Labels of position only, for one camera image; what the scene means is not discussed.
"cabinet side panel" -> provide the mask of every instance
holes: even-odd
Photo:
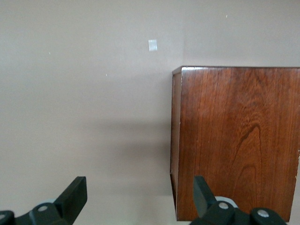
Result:
[[[300,149],[300,69],[182,71],[177,219],[193,220],[193,176],[242,211],[288,221]]]
[[[172,121],[171,121],[171,162],[170,176],[174,197],[175,208],[177,206],[178,184],[178,159],[179,159],[179,136],[180,136],[180,96],[181,96],[181,73],[172,78]]]
[[[193,220],[197,212],[193,201],[193,179],[198,146],[198,110],[200,102],[195,101],[201,95],[201,84],[207,73],[203,69],[182,70],[179,174],[177,195],[177,220]]]

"screw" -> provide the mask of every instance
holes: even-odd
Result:
[[[229,208],[229,206],[228,206],[225,202],[221,202],[221,203],[219,204],[219,207],[220,207],[221,209],[224,209],[224,210],[227,210],[227,209]]]
[[[38,208],[38,211],[42,212],[42,211],[45,211],[47,208],[48,208],[48,206],[43,205],[43,206]]]
[[[265,211],[265,210],[258,210],[258,211],[257,211],[257,214],[260,215],[261,217],[264,217],[264,218],[269,217],[268,212]]]

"wooden cabinet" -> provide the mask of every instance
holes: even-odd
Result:
[[[197,217],[193,177],[242,211],[289,220],[300,150],[300,68],[173,72],[171,181],[177,220]]]

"beige wall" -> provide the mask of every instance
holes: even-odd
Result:
[[[87,176],[77,225],[176,222],[171,71],[300,66],[300,2],[0,1],[0,210]],[[148,40],[157,39],[157,52]],[[299,224],[297,183],[291,224]]]

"wood grain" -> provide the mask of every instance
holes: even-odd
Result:
[[[193,177],[241,210],[290,218],[300,149],[300,69],[181,67],[173,73],[171,177],[193,220]]]

